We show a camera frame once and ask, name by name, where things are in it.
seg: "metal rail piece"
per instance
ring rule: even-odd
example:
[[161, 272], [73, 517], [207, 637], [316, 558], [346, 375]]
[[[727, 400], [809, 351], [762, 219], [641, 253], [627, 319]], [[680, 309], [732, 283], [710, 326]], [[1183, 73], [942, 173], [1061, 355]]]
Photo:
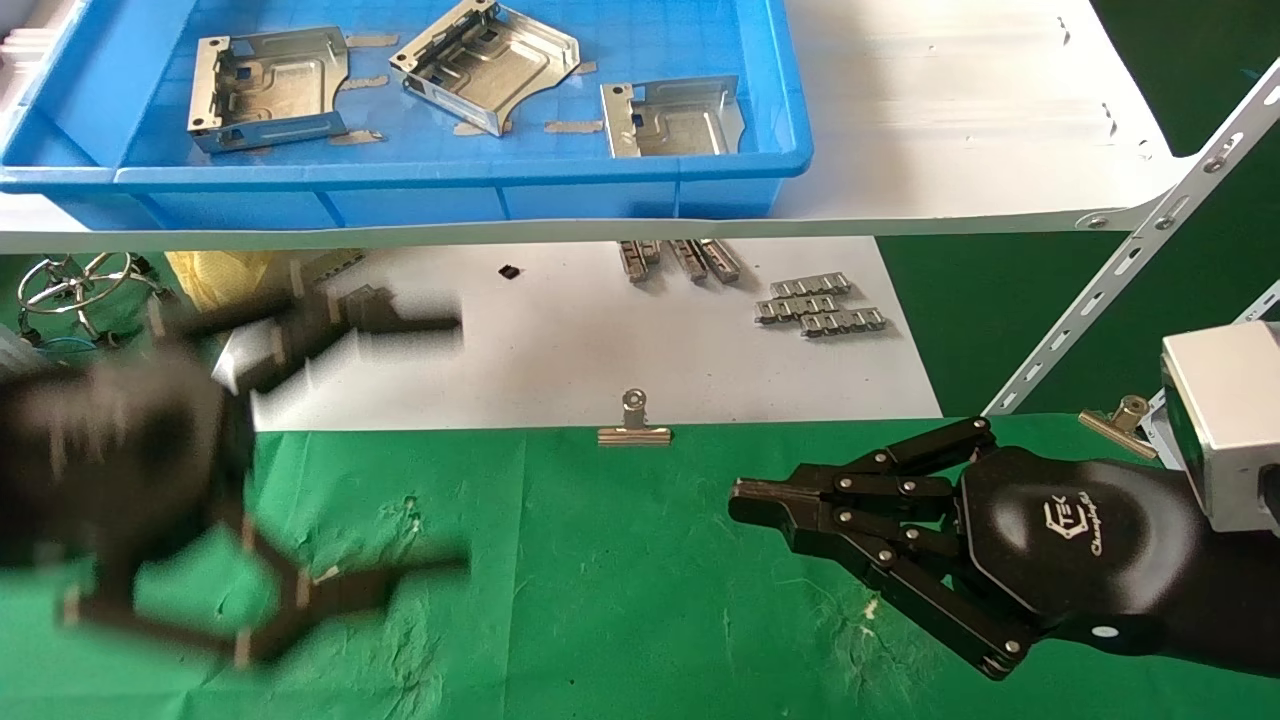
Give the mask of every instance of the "metal rail piece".
[[737, 278], [742, 277], [742, 265], [739, 264], [733, 254], [728, 251], [728, 247], [714, 238], [703, 238], [698, 241], [698, 250], [703, 252], [703, 260], [707, 261], [707, 266], [716, 275], [716, 279], [724, 284], [733, 284]]
[[618, 256], [622, 258], [622, 269], [626, 270], [628, 281], [637, 283], [649, 277], [649, 264], [645, 261], [644, 250], [636, 241], [620, 241]]
[[884, 329], [886, 320], [876, 307], [837, 310], [800, 318], [800, 334], [806, 338], [864, 333]]
[[983, 415], [1009, 415], [1027, 400], [1059, 360], [1075, 345], [1093, 322], [1151, 261], [1170, 237], [1181, 228], [1220, 182], [1280, 119], [1280, 58], [1262, 73], [1257, 83], [1213, 133], [1196, 163], [1161, 200], [1151, 215], [1133, 231], [1102, 265], [1084, 291], [1048, 334], [1041, 340], [1021, 366], [1000, 388]]
[[804, 315], [820, 315], [837, 310], [840, 306], [836, 305], [836, 299], [829, 295], [762, 300], [755, 304], [755, 322], [762, 325], [772, 325], [773, 323], [799, 320]]
[[794, 281], [781, 281], [769, 284], [773, 297], [806, 297], [809, 295], [845, 295], [852, 290], [852, 283], [845, 273], [827, 273]]
[[685, 269], [689, 281], [700, 283], [707, 279], [707, 263], [698, 251], [698, 243], [691, 240], [672, 240], [671, 250], [680, 260], [680, 266]]

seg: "metal shelf bracket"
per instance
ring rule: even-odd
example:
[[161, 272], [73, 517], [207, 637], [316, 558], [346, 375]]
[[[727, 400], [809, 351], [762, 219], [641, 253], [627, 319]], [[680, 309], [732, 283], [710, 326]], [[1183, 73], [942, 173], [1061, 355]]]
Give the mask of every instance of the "metal shelf bracket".
[[1009, 378], [983, 415], [1009, 415], [1057, 365], [1093, 322], [1169, 242], [1201, 202], [1280, 119], [1280, 58], [1262, 73], [1244, 100], [1201, 150], [1183, 179], [1147, 219], [1120, 243], [1036, 350]]

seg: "blue plastic tray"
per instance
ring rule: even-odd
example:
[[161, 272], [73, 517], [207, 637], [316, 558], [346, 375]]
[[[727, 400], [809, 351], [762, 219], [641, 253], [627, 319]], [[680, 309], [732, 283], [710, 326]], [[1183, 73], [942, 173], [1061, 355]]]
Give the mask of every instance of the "blue plastic tray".
[[[4, 140], [0, 190], [49, 196], [93, 229], [307, 229], [534, 218], [753, 218], [813, 140], [782, 0], [512, 0], [579, 38], [594, 73], [516, 108], [502, 138], [454, 136], [458, 119], [393, 81], [338, 94], [351, 129], [325, 140], [209, 156], [187, 135], [198, 38], [305, 27], [399, 33], [407, 42], [456, 0], [86, 0]], [[397, 47], [351, 50], [351, 77], [389, 74]], [[737, 74], [746, 132], [735, 155], [609, 158], [611, 82]]]

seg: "green background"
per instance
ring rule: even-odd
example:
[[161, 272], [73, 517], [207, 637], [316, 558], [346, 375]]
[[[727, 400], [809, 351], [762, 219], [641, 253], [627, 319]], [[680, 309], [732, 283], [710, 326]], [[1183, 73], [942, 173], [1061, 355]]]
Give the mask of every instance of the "green background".
[[[467, 575], [410, 579], [385, 620], [324, 625], [274, 669], [54, 625], [77, 575], [0, 575], [5, 720], [439, 717], [1262, 717], [1280, 683], [1044, 642], [1004, 683], [833, 562], [727, 516], [733, 478], [846, 462], [937, 420], [676, 428], [671, 448], [594, 430], [266, 434], [252, 503], [314, 569], [470, 543]], [[1116, 456], [1069, 415], [1007, 418], [1004, 445]], [[419, 532], [415, 533], [415, 520]], [[154, 569], [156, 612], [261, 615], [259, 570], [212, 537]]]

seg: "screw hole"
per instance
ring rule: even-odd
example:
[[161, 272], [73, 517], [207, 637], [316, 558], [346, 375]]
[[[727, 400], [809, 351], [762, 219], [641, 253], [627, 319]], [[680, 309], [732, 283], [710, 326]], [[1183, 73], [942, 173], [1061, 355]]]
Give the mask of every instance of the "screw hole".
[[1128, 273], [1129, 268], [1133, 265], [1133, 261], [1137, 260], [1139, 255], [1142, 255], [1142, 247], [1134, 247], [1132, 251], [1129, 251], [1129, 256], [1121, 260], [1119, 265], [1116, 265], [1115, 274], [1123, 275]]
[[1098, 306], [1098, 302], [1101, 302], [1102, 299], [1106, 297], [1106, 295], [1107, 295], [1106, 292], [1100, 292], [1100, 293], [1094, 295], [1093, 297], [1091, 297], [1089, 302], [1084, 305], [1083, 310], [1080, 310], [1080, 316], [1083, 318], [1083, 316], [1088, 315], [1089, 313], [1092, 313], [1093, 309]]

